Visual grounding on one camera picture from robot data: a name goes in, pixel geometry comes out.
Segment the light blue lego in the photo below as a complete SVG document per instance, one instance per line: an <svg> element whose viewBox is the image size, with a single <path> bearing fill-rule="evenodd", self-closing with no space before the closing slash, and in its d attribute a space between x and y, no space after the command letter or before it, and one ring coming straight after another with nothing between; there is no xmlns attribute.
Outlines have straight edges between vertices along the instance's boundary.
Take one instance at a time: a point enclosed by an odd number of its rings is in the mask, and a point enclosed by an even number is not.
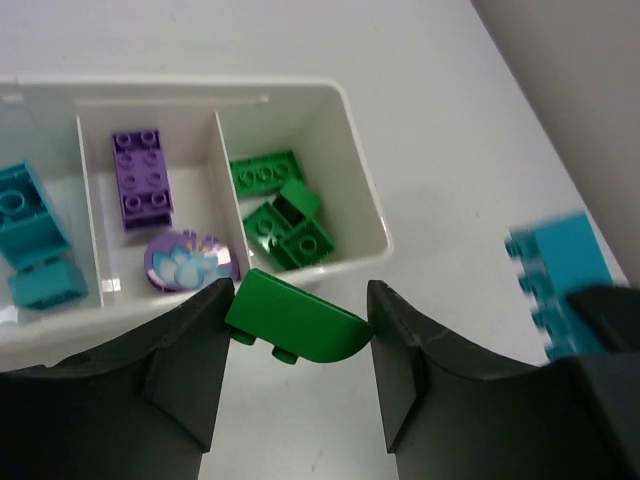
<svg viewBox="0 0 640 480"><path fill-rule="evenodd" d="M1 254L15 270L68 253L71 241L27 162L1 169Z"/></svg>

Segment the purple lego brick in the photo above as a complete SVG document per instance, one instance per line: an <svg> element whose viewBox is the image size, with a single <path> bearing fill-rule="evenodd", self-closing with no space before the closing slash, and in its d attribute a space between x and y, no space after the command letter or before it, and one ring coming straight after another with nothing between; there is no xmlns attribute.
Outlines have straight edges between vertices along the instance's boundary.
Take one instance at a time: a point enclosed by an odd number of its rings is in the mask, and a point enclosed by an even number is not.
<svg viewBox="0 0 640 480"><path fill-rule="evenodd" d="M124 231L170 227L174 209L159 130L115 132L112 152Z"/></svg>

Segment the purple butterfly lego blue wing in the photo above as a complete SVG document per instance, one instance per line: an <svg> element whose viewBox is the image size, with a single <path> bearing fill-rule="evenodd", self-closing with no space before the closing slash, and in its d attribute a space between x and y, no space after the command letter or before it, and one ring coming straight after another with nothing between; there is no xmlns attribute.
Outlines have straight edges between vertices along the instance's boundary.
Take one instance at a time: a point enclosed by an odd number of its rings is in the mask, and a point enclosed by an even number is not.
<svg viewBox="0 0 640 480"><path fill-rule="evenodd" d="M230 247L192 230L155 237L146 247L144 269L149 282L167 293L199 290L221 278L240 279L237 257Z"/></svg>

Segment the teal long lego brick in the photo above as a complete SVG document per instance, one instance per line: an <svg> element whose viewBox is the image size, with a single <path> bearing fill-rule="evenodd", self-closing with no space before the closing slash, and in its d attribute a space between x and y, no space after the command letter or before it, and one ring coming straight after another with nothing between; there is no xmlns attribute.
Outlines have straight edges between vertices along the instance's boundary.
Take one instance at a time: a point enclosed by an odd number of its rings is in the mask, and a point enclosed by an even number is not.
<svg viewBox="0 0 640 480"><path fill-rule="evenodd" d="M521 290L536 301L531 315L536 328L550 339L547 358L604 353L602 341L567 300L585 287L613 283L588 215L577 212L513 228L505 248L522 266Z"/></svg>

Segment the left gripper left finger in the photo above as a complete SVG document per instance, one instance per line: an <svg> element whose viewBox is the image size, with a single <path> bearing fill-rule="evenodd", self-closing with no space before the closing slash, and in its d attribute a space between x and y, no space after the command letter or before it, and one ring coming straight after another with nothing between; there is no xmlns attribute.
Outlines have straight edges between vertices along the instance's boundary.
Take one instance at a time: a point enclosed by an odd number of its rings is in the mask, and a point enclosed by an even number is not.
<svg viewBox="0 0 640 480"><path fill-rule="evenodd" d="M234 286L55 366L1 377L5 479L195 479L212 446Z"/></svg>

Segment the small green lego brick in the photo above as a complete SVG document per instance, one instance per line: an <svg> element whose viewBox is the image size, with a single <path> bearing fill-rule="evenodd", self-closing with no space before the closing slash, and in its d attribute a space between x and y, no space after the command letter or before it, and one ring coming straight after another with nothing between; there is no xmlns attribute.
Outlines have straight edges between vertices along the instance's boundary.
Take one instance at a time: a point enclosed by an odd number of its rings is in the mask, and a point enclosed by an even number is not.
<svg viewBox="0 0 640 480"><path fill-rule="evenodd" d="M345 360L374 336L374 327L359 316L257 268L241 282L225 322L236 341L264 340L276 359L290 365L299 358Z"/></svg>

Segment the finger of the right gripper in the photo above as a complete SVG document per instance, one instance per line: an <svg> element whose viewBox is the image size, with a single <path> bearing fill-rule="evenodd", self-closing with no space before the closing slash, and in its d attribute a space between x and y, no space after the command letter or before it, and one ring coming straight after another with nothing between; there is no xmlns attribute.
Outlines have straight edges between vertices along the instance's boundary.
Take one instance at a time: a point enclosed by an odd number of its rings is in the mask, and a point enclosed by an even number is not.
<svg viewBox="0 0 640 480"><path fill-rule="evenodd" d="M609 352L639 352L639 289L592 285L566 297L578 317Z"/></svg>

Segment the green long lego brick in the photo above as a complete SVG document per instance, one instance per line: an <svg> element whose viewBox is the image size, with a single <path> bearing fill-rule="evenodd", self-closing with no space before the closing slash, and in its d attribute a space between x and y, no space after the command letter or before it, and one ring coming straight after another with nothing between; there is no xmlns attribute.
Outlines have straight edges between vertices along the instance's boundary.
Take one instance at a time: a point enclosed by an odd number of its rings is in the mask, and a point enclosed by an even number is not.
<svg viewBox="0 0 640 480"><path fill-rule="evenodd" d="M250 244L281 270L321 263L335 244L317 214L322 202L302 181L287 182L273 200L263 202L243 220Z"/></svg>

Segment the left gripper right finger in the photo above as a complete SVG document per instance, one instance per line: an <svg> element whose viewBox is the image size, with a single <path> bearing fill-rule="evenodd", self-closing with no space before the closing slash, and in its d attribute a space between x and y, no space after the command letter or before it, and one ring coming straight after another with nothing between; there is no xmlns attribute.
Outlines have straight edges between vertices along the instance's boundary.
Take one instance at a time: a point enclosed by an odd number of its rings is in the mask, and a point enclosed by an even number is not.
<svg viewBox="0 0 640 480"><path fill-rule="evenodd" d="M380 280L367 317L387 451L403 479L635 479L639 355L533 366L422 314Z"/></svg>

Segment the teal square lego brick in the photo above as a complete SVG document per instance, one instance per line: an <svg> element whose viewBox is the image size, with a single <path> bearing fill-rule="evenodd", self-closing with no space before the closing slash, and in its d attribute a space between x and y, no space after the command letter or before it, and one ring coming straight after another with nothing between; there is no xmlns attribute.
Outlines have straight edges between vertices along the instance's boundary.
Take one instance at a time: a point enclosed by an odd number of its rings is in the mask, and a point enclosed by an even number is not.
<svg viewBox="0 0 640 480"><path fill-rule="evenodd" d="M18 272L8 279L8 284L17 307L38 311L88 294L81 270L64 259Z"/></svg>

